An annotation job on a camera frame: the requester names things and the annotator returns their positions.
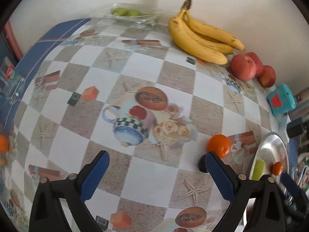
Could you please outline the dark plum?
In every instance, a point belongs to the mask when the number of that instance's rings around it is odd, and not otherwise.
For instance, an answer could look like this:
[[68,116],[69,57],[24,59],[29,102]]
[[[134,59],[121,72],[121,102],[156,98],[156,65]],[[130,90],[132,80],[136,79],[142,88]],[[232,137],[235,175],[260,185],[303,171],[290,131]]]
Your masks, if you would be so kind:
[[202,173],[208,173],[208,169],[206,167],[206,162],[205,162],[206,154],[201,156],[199,162],[198,162],[198,169]]

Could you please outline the clear plastic fruit tray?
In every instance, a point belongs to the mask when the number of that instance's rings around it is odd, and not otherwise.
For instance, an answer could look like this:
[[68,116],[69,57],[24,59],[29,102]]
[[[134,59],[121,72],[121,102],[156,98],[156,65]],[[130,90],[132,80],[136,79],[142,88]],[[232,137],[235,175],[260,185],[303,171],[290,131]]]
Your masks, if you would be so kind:
[[105,8],[103,15],[116,20],[130,21],[138,27],[154,26],[163,10],[146,4],[116,3]]

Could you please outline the dark red middle apple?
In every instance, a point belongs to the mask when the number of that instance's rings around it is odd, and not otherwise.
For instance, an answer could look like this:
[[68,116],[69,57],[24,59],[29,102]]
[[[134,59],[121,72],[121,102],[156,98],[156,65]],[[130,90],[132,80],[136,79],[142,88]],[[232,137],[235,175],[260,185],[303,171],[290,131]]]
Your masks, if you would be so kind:
[[258,55],[254,52],[248,52],[246,53],[246,55],[254,61],[256,68],[257,68],[255,77],[259,77],[263,73],[263,70],[264,70],[263,63],[259,59]]

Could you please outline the large steel plate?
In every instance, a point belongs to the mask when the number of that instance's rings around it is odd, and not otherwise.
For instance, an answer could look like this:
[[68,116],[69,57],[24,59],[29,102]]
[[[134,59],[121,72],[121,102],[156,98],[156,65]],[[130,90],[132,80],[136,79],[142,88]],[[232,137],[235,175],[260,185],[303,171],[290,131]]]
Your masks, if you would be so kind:
[[272,166],[276,162],[283,164],[283,172],[288,172],[288,155],[281,137],[270,132],[262,138],[252,162],[249,179],[253,178],[255,164],[258,160],[265,162],[263,175],[272,177],[266,180],[275,191],[266,195],[266,202],[262,199],[250,198],[245,209],[244,231],[285,231],[285,220],[282,200],[284,199],[285,187],[280,183],[280,176],[272,173]]

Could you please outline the small orange on floor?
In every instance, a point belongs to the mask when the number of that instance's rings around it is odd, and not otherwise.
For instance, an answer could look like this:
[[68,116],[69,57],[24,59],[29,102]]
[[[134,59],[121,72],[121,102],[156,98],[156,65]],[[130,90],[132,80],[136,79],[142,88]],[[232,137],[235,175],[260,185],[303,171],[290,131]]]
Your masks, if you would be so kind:
[[6,136],[0,134],[0,153],[5,154],[9,150],[9,140]]

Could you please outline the clear glass mug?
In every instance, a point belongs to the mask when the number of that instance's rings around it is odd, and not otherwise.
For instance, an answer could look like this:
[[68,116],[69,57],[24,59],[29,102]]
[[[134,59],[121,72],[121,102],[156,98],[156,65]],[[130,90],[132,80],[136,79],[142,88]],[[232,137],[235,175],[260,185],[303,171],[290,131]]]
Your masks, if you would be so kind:
[[8,56],[1,61],[1,96],[8,103],[15,104],[24,91],[25,79],[15,71]]

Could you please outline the orange tangerine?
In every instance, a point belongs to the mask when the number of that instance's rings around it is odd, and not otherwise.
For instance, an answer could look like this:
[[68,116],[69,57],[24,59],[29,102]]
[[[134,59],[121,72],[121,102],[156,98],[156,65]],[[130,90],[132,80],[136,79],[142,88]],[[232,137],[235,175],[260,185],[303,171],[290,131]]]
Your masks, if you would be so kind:
[[229,138],[225,135],[215,135],[213,136],[207,144],[207,152],[215,152],[216,155],[223,159],[226,157],[231,149],[231,142]]
[[283,163],[278,161],[272,165],[271,172],[273,175],[279,176],[283,171]]

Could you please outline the green pear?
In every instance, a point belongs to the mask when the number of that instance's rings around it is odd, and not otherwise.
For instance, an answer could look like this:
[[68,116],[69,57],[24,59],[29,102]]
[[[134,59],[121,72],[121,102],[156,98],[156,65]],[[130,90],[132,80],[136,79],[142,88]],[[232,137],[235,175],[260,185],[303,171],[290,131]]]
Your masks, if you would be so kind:
[[260,159],[256,160],[251,179],[259,181],[260,178],[264,175],[265,167],[266,167],[265,161]]

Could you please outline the teal house-shaped box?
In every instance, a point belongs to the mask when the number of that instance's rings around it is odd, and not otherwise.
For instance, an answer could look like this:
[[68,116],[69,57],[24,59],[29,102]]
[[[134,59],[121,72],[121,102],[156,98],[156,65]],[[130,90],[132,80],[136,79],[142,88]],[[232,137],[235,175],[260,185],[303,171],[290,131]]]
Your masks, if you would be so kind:
[[290,88],[282,83],[267,96],[267,101],[274,116],[287,113],[296,108],[296,102]]

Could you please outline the black power adapter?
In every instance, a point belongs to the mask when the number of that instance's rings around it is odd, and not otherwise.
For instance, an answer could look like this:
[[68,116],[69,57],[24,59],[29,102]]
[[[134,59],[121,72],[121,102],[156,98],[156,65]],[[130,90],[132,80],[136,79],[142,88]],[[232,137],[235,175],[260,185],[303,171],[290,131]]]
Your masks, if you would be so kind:
[[301,136],[308,130],[308,121],[304,122],[301,117],[288,123],[286,132],[289,138]]

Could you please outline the pale red apple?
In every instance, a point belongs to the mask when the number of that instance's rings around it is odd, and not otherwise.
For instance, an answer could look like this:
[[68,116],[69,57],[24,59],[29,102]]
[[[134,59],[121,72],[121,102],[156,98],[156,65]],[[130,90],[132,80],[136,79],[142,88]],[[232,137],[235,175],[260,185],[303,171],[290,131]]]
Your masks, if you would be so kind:
[[244,54],[238,54],[232,58],[230,69],[235,77],[242,81],[251,80],[255,77],[257,71],[254,61]]

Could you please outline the smartphone on stand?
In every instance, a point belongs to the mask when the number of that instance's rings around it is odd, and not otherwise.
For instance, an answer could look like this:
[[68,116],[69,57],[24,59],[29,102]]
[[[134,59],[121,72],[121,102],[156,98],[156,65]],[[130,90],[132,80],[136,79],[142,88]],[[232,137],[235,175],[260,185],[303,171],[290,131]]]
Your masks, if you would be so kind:
[[308,185],[308,165],[294,171],[294,181],[301,189],[306,188]]

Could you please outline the patterned plastic tablecloth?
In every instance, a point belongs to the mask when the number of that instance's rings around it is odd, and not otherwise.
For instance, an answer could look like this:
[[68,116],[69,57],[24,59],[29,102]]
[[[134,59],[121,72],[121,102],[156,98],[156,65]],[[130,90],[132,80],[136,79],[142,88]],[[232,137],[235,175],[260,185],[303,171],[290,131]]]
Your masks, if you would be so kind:
[[197,163],[215,135],[232,139],[225,163],[248,173],[257,145],[278,132],[269,90],[179,50],[167,26],[82,19],[46,33],[17,64],[25,87],[1,98],[1,207],[27,231],[39,181],[77,174],[105,150],[109,167],[86,207],[104,231],[173,231],[200,207],[212,231],[228,202]]

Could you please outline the steel thermos jug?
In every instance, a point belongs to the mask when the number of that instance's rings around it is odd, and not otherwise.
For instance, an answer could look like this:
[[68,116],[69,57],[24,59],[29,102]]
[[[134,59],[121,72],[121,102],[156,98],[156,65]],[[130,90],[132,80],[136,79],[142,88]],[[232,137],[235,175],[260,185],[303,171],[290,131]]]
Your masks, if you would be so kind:
[[302,90],[299,94],[295,96],[296,108],[293,113],[294,119],[303,117],[308,114],[308,98],[309,98],[309,88]]

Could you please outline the yellow banana bunch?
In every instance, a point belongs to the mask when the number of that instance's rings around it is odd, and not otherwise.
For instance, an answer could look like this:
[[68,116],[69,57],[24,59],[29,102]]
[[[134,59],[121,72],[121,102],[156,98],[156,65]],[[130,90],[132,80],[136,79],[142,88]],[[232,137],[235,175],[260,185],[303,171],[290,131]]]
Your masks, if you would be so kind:
[[185,0],[177,15],[169,20],[169,33],[184,52],[205,62],[225,65],[233,50],[244,51],[236,36],[220,28],[202,23],[190,14],[192,0]]

